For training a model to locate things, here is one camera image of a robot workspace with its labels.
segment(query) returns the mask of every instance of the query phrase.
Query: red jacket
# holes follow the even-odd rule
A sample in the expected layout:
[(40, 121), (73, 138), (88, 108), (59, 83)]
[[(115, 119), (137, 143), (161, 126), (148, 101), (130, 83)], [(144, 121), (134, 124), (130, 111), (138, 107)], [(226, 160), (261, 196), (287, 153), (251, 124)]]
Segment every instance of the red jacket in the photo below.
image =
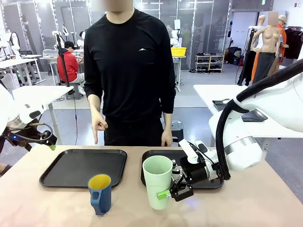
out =
[[(79, 70), (79, 66), (77, 63), (77, 60), (74, 55), (71, 54), (66, 49), (62, 49), (63, 54), (64, 54), (64, 61), (65, 61), (65, 66), (66, 66), (66, 71), (67, 71), (67, 76), (68, 76), (68, 82), (72, 82), (77, 78), (77, 73)], [(63, 70), (63, 65), (61, 61), (61, 57), (58, 56), (57, 59), (57, 66), (58, 66), (58, 72), (61, 80), (65, 82), (65, 74)]]

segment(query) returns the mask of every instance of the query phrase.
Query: black tray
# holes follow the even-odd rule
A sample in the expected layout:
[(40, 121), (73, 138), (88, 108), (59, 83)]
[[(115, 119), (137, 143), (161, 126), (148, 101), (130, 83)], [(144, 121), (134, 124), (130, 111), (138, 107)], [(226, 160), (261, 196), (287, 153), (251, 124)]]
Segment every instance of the black tray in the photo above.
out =
[[(146, 151), (142, 156), (142, 163), (149, 157), (155, 156), (155, 155), (162, 155), (165, 157), (168, 157), (171, 160), (175, 160), (178, 166), (180, 165), (180, 158), (186, 156), (185, 152), (182, 150), (149, 150)], [(141, 167), (141, 181), (145, 185), (145, 178), (143, 169)], [(198, 182), (196, 184), (193, 184), (194, 189), (217, 189), (222, 187), (224, 184), (223, 180), (220, 179), (214, 179), (213, 182), (205, 180)]]
[[(216, 106), (218, 111), (223, 110), (227, 105), (222, 101), (213, 101), (213, 104)], [(264, 122), (267, 119), (268, 117), (266, 117), (259, 110), (253, 110), (251, 112), (242, 115), (242, 120), (244, 122)]]
[(70, 149), (62, 152), (40, 177), (40, 184), (55, 188), (88, 188), (96, 174), (111, 177), (116, 187), (123, 176), (127, 154), (122, 150)]

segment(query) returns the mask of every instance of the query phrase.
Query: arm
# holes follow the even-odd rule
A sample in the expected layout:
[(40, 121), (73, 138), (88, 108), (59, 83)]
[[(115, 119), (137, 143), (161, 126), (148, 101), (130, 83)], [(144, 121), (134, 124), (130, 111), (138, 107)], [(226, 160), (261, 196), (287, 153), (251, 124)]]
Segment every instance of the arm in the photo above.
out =
[(279, 38), (276, 40), (276, 56), (279, 54), (280, 44), (281, 44), (281, 38), (280, 38), (280, 30), (278, 29)]
[(262, 33), (265, 31), (265, 29), (266, 29), (266, 28), (264, 27), (264, 28), (258, 30), (258, 31), (254, 34), (254, 36), (253, 36), (253, 38), (252, 38), (252, 41), (251, 41), (251, 45), (250, 45), (250, 49), (251, 49), (251, 50), (255, 50), (255, 48), (254, 48), (254, 43), (255, 43), (255, 41), (256, 41), (256, 38), (258, 38), (259, 35), (262, 34)]
[(85, 36), (84, 43), (84, 75), (85, 75), (85, 93), (89, 101), (89, 108), (91, 112), (91, 123), (95, 144), (98, 143), (98, 131), (104, 131), (108, 128), (106, 121), (100, 113), (101, 98), (103, 89), (101, 85), (101, 76), (99, 74), (98, 66), (89, 51), (89, 33)]
[(73, 56), (73, 58), (72, 58), (71, 66), (75, 69), (76, 72), (79, 71), (79, 65), (78, 65), (78, 62), (77, 62), (77, 59), (75, 58), (75, 56)]
[(165, 129), (162, 135), (162, 146), (171, 146), (171, 121), (176, 96), (174, 63), (172, 61), (170, 38), (164, 24), (161, 25), (161, 44), (159, 47), (159, 64), (161, 72), (160, 101), (163, 109)]

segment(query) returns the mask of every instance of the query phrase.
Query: cap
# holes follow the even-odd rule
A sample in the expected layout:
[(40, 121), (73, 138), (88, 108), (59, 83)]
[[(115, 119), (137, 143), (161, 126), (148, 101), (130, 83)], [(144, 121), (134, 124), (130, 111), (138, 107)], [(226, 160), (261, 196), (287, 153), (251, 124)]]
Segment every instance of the cap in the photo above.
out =
[(279, 16), (279, 20), (283, 21), (286, 24), (286, 16), (285, 15)]
[(69, 47), (71, 47), (72, 49), (75, 50), (75, 44), (73, 42), (71, 42), (71, 41), (66, 41), (64, 43), (64, 48), (69, 48)]

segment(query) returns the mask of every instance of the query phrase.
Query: black pants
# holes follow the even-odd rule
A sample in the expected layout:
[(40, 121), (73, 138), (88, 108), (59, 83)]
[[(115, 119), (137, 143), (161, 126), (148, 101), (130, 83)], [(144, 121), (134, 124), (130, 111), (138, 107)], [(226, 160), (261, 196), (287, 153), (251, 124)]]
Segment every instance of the black pants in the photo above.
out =
[(252, 69), (254, 67), (254, 62), (256, 58), (256, 52), (250, 51), (246, 56), (244, 66), (238, 81), (238, 85), (242, 85), (243, 80), (245, 79), (245, 85), (248, 86), (251, 81)]
[(122, 123), (106, 118), (105, 146), (160, 147), (163, 126), (160, 119), (141, 123)]
[(253, 84), (267, 77), (275, 58), (275, 53), (260, 52)]

